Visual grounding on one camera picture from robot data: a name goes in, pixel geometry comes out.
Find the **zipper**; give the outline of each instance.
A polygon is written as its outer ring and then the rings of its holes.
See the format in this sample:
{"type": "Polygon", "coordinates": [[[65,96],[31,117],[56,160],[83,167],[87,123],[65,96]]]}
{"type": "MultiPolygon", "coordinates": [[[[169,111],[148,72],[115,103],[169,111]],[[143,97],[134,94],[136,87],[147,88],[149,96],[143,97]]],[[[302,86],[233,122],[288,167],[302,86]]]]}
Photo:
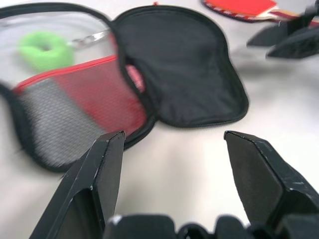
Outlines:
{"type": "Polygon", "coordinates": [[[148,120],[145,122],[145,124],[143,125],[143,128],[146,128],[146,130],[144,130],[142,133],[138,132],[137,136],[133,136],[133,139],[129,140],[129,141],[125,141],[124,143],[124,150],[132,147],[133,145],[137,144],[138,142],[140,142],[142,139],[144,139],[154,128],[154,125],[156,123],[156,119],[154,116],[150,116],[148,118],[148,120]]]}
{"type": "Polygon", "coordinates": [[[192,126],[184,126],[184,127],[178,127],[178,126],[175,126],[175,125],[171,125],[171,124],[167,123],[166,121],[162,120],[160,117],[159,117],[159,120],[161,122],[167,124],[168,126],[173,127],[173,128],[197,129],[197,128],[208,128],[208,127],[214,127],[214,126],[225,126],[225,125],[228,125],[228,124],[232,124],[232,123],[238,122],[241,119],[243,119],[246,116],[246,114],[247,113],[245,113],[243,116],[241,116],[238,119],[233,119],[233,120],[229,120],[229,121],[225,121],[225,122],[220,122],[220,123],[202,123],[202,124],[197,124],[197,125],[192,125],[192,126]]]}
{"type": "Polygon", "coordinates": [[[33,76],[25,81],[22,81],[21,83],[19,83],[14,91],[17,94],[21,94],[23,92],[23,90],[25,88],[27,88],[28,86],[40,82],[44,79],[47,79],[48,77],[53,77],[53,76],[57,76],[57,75],[61,75],[61,74],[67,74],[67,73],[72,73],[78,70],[82,70],[82,69],[86,69],[88,67],[92,67],[92,66],[96,66],[96,65],[100,65],[103,64],[105,62],[110,62],[110,61],[114,61],[116,59],[115,55],[111,55],[111,56],[107,56],[101,59],[97,59],[97,60],[93,60],[93,61],[89,61],[86,63],[82,63],[82,64],[78,64],[75,66],[70,66],[67,68],[61,68],[61,69],[57,69],[57,70],[52,70],[49,72],[45,72],[45,73],[41,73],[39,75],[33,76]]]}

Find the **mesh pocket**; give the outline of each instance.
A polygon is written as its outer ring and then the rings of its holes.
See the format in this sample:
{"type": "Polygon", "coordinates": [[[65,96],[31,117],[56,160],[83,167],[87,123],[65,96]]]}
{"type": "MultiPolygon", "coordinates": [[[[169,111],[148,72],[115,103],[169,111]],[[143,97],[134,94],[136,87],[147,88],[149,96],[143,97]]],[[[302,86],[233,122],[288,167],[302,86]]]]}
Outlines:
{"type": "MultiPolygon", "coordinates": [[[[16,128],[28,129],[17,129],[26,151],[42,166],[66,171],[100,135],[124,130],[131,145],[148,132],[150,120],[119,69],[104,16],[70,4],[47,5],[60,11],[17,11],[2,20],[0,78],[16,86],[28,117],[15,117],[16,128]]],[[[138,71],[128,65],[127,72],[144,91],[138,71]]]]}
{"type": "Polygon", "coordinates": [[[147,121],[116,57],[41,74],[16,91],[32,125],[36,154],[52,168],[76,161],[103,133],[130,135],[147,121]]]}

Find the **black fabric lining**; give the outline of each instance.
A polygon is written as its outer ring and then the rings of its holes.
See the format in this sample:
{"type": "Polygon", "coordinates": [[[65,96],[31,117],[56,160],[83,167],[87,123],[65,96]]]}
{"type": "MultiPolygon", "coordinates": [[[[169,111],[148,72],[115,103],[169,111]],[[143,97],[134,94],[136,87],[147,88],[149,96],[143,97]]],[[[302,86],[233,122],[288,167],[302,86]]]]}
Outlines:
{"type": "MultiPolygon", "coordinates": [[[[205,16],[193,12],[188,9],[179,8],[179,7],[173,7],[173,6],[145,6],[145,7],[139,7],[132,10],[129,10],[120,16],[118,16],[115,19],[115,25],[117,27],[118,33],[124,43],[125,51],[128,54],[130,58],[132,58],[133,64],[139,69],[139,71],[143,74],[145,78],[145,84],[146,89],[149,97],[151,98],[151,101],[155,107],[155,110],[157,112],[158,118],[172,126],[177,127],[199,127],[199,126],[208,126],[208,125],[218,125],[218,124],[225,124],[228,122],[233,122],[240,120],[245,116],[248,110],[248,99],[245,94],[244,88],[238,78],[238,75],[236,71],[234,70],[229,56],[228,56],[228,47],[227,42],[224,37],[224,34],[220,30],[220,28],[212,22],[210,19],[206,18],[205,16]],[[169,18],[170,16],[175,17],[175,21],[171,20],[170,22],[165,22],[163,19],[169,18]],[[187,24],[182,23],[180,24],[180,30],[179,29],[173,29],[170,28],[171,24],[176,24],[178,21],[188,21],[187,24]],[[206,109],[203,110],[203,112],[212,110],[209,114],[206,114],[204,116],[194,116],[195,114],[192,114],[192,110],[196,112],[199,107],[202,107],[203,104],[197,105],[194,104],[193,108],[191,108],[191,104],[194,103],[196,100],[200,99],[203,94],[207,94],[209,98],[209,90],[214,90],[214,87],[211,89],[205,89],[202,88],[202,91],[199,91],[197,95],[192,95],[189,99],[186,99],[181,97],[181,101],[177,102],[174,98],[174,94],[183,94],[183,89],[181,87],[184,87],[185,85],[183,77],[180,77],[183,75],[182,70],[179,72],[180,76],[171,75],[168,76],[166,79],[160,78],[159,75],[162,73],[163,76],[167,76],[167,68],[169,67],[168,64],[161,65],[163,68],[166,67],[166,69],[162,70],[159,66],[160,58],[163,58],[163,55],[161,55],[161,52],[164,51],[166,53],[166,56],[169,56],[170,53],[174,54],[176,52],[175,48],[178,48],[180,43],[170,42],[171,40],[169,38],[170,35],[174,35],[176,39],[181,37],[180,34],[188,34],[188,32],[183,32],[183,27],[193,27],[192,30],[196,32],[196,30],[201,29],[203,30],[203,35],[210,35],[214,40],[218,40],[218,50],[215,51],[215,53],[218,53],[218,61],[215,61],[215,64],[218,65],[218,69],[216,71],[216,74],[218,72],[220,73],[220,76],[222,78],[223,84],[228,84],[228,89],[222,89],[224,90],[226,94],[232,94],[232,104],[235,106],[233,107],[228,114],[222,114],[222,108],[227,107],[227,105],[223,105],[223,107],[219,107],[220,112],[218,111],[218,108],[216,112],[213,112],[214,109],[210,109],[210,107],[216,102],[210,101],[205,102],[206,109]],[[156,65],[157,68],[153,69],[151,65],[156,65]],[[165,91],[168,92],[172,87],[174,87],[174,80],[176,80],[179,77],[179,81],[177,83],[176,91],[173,92],[171,95],[165,95],[163,94],[164,90],[161,89],[161,87],[167,85],[165,88],[165,91]],[[236,105],[237,103],[234,103],[235,101],[240,102],[240,106],[236,105]],[[189,115],[187,115],[188,119],[178,119],[178,117],[181,115],[182,110],[185,115],[187,111],[190,111],[189,115]]],[[[192,42],[193,46],[196,47],[196,44],[198,42],[192,42]]],[[[213,54],[210,55],[209,60],[214,59],[213,54]]],[[[174,56],[170,56],[165,58],[165,60],[176,60],[174,59],[174,56]]],[[[181,65],[176,64],[176,61],[173,62],[175,64],[175,68],[177,69],[181,65]]],[[[202,68],[204,68],[205,65],[199,65],[192,68],[192,71],[198,71],[199,73],[202,73],[202,68]]],[[[197,84],[197,81],[201,80],[200,78],[194,79],[193,82],[188,82],[188,90],[192,87],[195,87],[197,84]]],[[[204,82],[205,80],[214,80],[214,79],[204,79],[203,85],[205,85],[207,82],[204,82]]]]}
{"type": "MultiPolygon", "coordinates": [[[[127,57],[123,50],[121,40],[119,39],[119,36],[114,28],[113,23],[109,21],[105,17],[105,15],[103,15],[102,13],[96,10],[93,10],[81,5],[71,4],[71,3],[30,3],[30,4],[21,4],[21,5],[4,7],[4,8],[0,8],[0,10],[1,10],[0,19],[10,17],[10,16],[15,16],[15,15],[29,14],[29,13],[53,12],[53,11],[60,11],[60,12],[61,11],[73,11],[73,12],[77,11],[77,12],[88,13],[92,15],[93,17],[96,17],[102,20],[111,29],[111,32],[114,35],[114,38],[116,40],[117,50],[118,50],[118,54],[117,54],[118,64],[120,66],[121,73],[123,74],[127,84],[139,97],[147,114],[147,121],[145,122],[144,126],[136,130],[135,132],[133,132],[131,135],[127,137],[124,148],[127,149],[133,146],[134,144],[138,143],[140,140],[146,137],[146,135],[152,130],[156,121],[152,114],[153,110],[150,107],[150,102],[144,94],[140,94],[140,91],[137,89],[134,82],[128,75],[128,72],[126,70],[127,57]]],[[[0,84],[0,96],[3,96],[9,105],[18,140],[20,141],[21,146],[25,150],[25,152],[38,165],[40,165],[41,167],[47,170],[50,170],[53,172],[66,172],[73,165],[73,163],[64,164],[63,166],[59,166],[59,167],[54,167],[54,166],[47,165],[44,162],[44,160],[39,155],[36,154],[30,121],[24,110],[23,105],[19,102],[14,92],[12,92],[5,85],[0,84]]]]}

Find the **black zipper edge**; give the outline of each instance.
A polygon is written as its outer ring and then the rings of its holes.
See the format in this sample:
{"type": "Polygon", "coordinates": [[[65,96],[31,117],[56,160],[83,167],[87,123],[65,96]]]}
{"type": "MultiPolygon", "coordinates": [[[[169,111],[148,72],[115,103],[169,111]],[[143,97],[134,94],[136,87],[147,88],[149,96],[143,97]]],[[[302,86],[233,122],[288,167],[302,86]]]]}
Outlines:
{"type": "Polygon", "coordinates": [[[149,118],[149,120],[147,120],[145,127],[140,128],[140,131],[138,131],[138,137],[134,137],[133,139],[130,139],[130,136],[133,136],[133,134],[135,132],[133,132],[132,134],[130,134],[127,137],[127,140],[124,144],[124,150],[129,149],[130,147],[134,146],[135,144],[137,144],[138,142],[140,142],[142,139],[144,139],[154,128],[156,123],[155,117],[152,116],[149,118]]]}
{"type": "MultiPolygon", "coordinates": [[[[130,10],[125,11],[124,13],[120,14],[119,16],[117,16],[113,22],[115,23],[115,25],[120,24],[121,21],[126,20],[127,17],[134,17],[134,15],[138,14],[138,13],[145,13],[145,12],[156,12],[156,11],[171,11],[171,12],[179,12],[182,13],[186,16],[192,15],[195,16],[193,17],[193,19],[205,24],[208,29],[212,29],[212,31],[214,32],[214,34],[219,34],[219,38],[221,39],[222,43],[223,43],[223,52],[224,54],[221,54],[220,59],[225,62],[224,65],[226,65],[226,71],[225,72],[229,72],[229,70],[231,70],[231,74],[234,76],[234,81],[238,87],[238,90],[240,91],[239,93],[241,95],[244,95],[243,97],[240,97],[241,100],[243,101],[243,103],[245,104],[245,107],[242,110],[242,113],[239,114],[238,117],[235,117],[232,120],[226,120],[223,122],[214,122],[216,120],[214,120],[213,122],[201,122],[201,123],[193,123],[193,124],[184,124],[184,123],[176,123],[176,122],[170,122],[169,120],[166,120],[164,117],[162,117],[160,114],[158,114],[157,112],[154,113],[154,115],[157,116],[158,120],[160,120],[161,122],[168,124],[170,126],[173,127],[178,127],[178,128],[198,128],[198,127],[209,127],[209,126],[220,126],[220,125],[225,125],[225,124],[230,124],[233,122],[237,122],[239,120],[241,120],[243,117],[245,117],[245,115],[248,112],[249,109],[249,98],[246,94],[246,88],[244,86],[244,84],[241,82],[238,73],[236,72],[235,68],[233,67],[233,64],[230,60],[229,57],[229,51],[228,51],[228,43],[226,41],[226,37],[225,34],[223,33],[223,31],[221,30],[221,28],[211,19],[209,19],[208,17],[204,16],[203,14],[197,12],[197,11],[193,11],[191,9],[188,8],[183,8],[183,7],[176,7],[176,6],[169,6],[169,5],[150,5],[150,6],[141,6],[141,7],[137,7],[137,8],[133,8],[130,10]]],[[[148,77],[143,74],[143,71],[141,71],[140,67],[136,66],[135,67],[140,71],[140,73],[143,75],[144,79],[147,79],[148,77]]]]}
{"type": "Polygon", "coordinates": [[[30,156],[33,161],[42,168],[53,172],[65,172],[65,170],[67,170],[70,165],[51,167],[47,165],[43,161],[43,159],[35,153],[35,145],[32,137],[32,126],[30,120],[23,105],[19,101],[19,98],[14,94],[14,92],[10,90],[10,88],[7,87],[5,84],[0,83],[0,96],[2,96],[8,104],[13,120],[13,127],[16,132],[17,139],[21,144],[22,150],[24,150],[26,154],[30,156]]]}

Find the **ping pong paddle case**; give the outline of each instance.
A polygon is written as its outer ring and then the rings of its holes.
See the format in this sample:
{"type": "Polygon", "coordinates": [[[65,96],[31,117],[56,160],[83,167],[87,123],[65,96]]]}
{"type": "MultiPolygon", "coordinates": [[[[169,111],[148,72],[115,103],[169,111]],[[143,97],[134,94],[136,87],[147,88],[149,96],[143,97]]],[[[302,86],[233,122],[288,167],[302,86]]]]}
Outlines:
{"type": "Polygon", "coordinates": [[[114,21],[69,3],[5,7],[0,18],[84,12],[111,30],[117,55],[53,70],[0,87],[23,149],[42,167],[67,171],[99,135],[125,130],[125,148],[160,120],[193,128],[240,120],[248,99],[225,36],[212,20],[175,6],[144,6],[114,21]]]}

